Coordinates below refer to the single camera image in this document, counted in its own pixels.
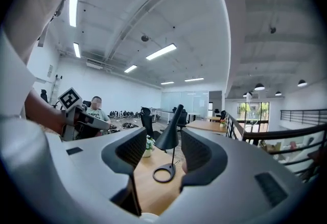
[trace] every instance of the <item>wooden tabletop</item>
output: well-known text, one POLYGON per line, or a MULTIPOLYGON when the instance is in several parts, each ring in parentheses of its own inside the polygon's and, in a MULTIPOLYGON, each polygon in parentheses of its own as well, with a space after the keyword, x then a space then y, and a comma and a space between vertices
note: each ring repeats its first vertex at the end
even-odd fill
MULTIPOLYGON (((161 215, 170 204, 179 196, 181 179, 185 175, 182 162, 176 163, 175 177, 168 183, 159 183, 152 178, 153 171, 167 163, 172 162, 172 156, 155 147, 149 158, 142 158, 134 171, 138 201, 143 213, 161 215)), ((159 171, 158 179, 166 180, 169 173, 159 171)))
POLYGON ((186 127, 199 129, 199 130, 206 130, 211 132, 219 132, 219 133, 226 133, 227 127, 220 127, 219 122, 211 122, 211 121, 203 121, 203 120, 195 120, 191 123, 187 124, 186 127))
POLYGON ((219 117, 207 117, 208 120, 220 120, 221 116, 219 117))

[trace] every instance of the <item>desk lamp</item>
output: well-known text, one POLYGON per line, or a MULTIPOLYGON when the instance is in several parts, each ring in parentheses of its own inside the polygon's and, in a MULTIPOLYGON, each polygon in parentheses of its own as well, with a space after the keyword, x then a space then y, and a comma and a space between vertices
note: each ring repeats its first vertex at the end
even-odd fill
POLYGON ((163 166, 160 166, 159 168, 155 169, 152 177, 157 181, 157 182, 161 182, 161 183, 166 183, 166 182, 170 182, 176 172, 176 167, 174 164, 174 156, 175 156, 175 147, 178 145, 178 136, 177 136, 177 122, 179 120, 179 117, 183 111, 184 106, 183 105, 178 105, 177 110, 174 114, 173 119, 170 121, 169 125, 167 126, 167 128, 163 131, 163 133, 160 135, 160 137, 156 140, 155 146, 158 147, 161 150, 170 150, 170 149, 174 149, 173 150, 173 159, 172 159, 172 163, 168 163, 165 164, 163 166), (167 180, 158 180, 155 177, 155 174, 157 173, 157 171, 159 170, 166 170, 170 173, 170 177, 167 180))

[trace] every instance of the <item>lamp base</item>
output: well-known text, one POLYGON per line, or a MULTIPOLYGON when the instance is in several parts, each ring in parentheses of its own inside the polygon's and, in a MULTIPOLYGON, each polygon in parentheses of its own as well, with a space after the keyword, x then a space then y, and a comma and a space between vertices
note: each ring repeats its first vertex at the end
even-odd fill
POLYGON ((160 166, 159 168, 155 169, 155 170, 153 171, 152 177, 153 177, 153 179, 154 179, 155 181, 157 181, 157 182, 160 182, 160 183, 166 183, 166 182, 170 182, 170 181, 173 179, 173 177, 175 176, 175 172, 176 172, 175 164, 168 163, 168 164, 165 164, 165 165, 160 166), (164 181, 162 181, 162 180, 158 180, 158 179, 155 177, 155 174, 156 174, 157 171, 159 171, 159 170, 166 170, 166 171, 168 171, 168 172, 170 173, 170 177, 169 177, 169 179, 164 180, 164 181))

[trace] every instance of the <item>green t-shirt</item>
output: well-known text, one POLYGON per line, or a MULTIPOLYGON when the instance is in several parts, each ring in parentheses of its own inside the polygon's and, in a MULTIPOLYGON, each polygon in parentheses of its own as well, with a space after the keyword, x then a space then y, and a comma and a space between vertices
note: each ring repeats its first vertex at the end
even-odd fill
POLYGON ((110 121, 108 115, 106 115, 103 110, 100 109, 93 110, 89 107, 87 108, 86 113, 100 120, 110 121))

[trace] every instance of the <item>flower pot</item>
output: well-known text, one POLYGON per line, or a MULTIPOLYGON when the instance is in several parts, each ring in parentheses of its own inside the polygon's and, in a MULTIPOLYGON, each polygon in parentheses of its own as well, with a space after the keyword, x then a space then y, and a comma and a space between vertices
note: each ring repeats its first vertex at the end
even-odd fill
POLYGON ((147 157, 149 157, 149 156, 151 156, 151 150, 145 150, 145 152, 143 153, 143 158, 147 158, 147 157))

